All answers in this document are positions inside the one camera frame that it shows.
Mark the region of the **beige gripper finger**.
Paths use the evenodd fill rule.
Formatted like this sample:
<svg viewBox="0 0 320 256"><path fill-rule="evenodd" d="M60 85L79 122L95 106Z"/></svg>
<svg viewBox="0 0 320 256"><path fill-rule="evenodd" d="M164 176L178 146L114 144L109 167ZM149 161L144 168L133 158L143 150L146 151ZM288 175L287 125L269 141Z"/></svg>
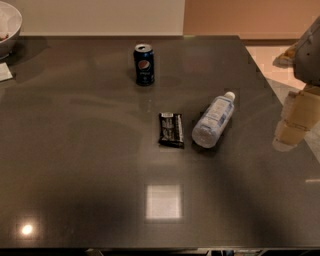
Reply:
<svg viewBox="0 0 320 256"><path fill-rule="evenodd" d="M277 151L288 152L304 139L305 134L304 130L291 127L285 120L281 120L276 126L272 145Z"/></svg>
<svg viewBox="0 0 320 256"><path fill-rule="evenodd" d="M320 121L320 87L306 85L285 98L281 118L289 127L311 130Z"/></svg>

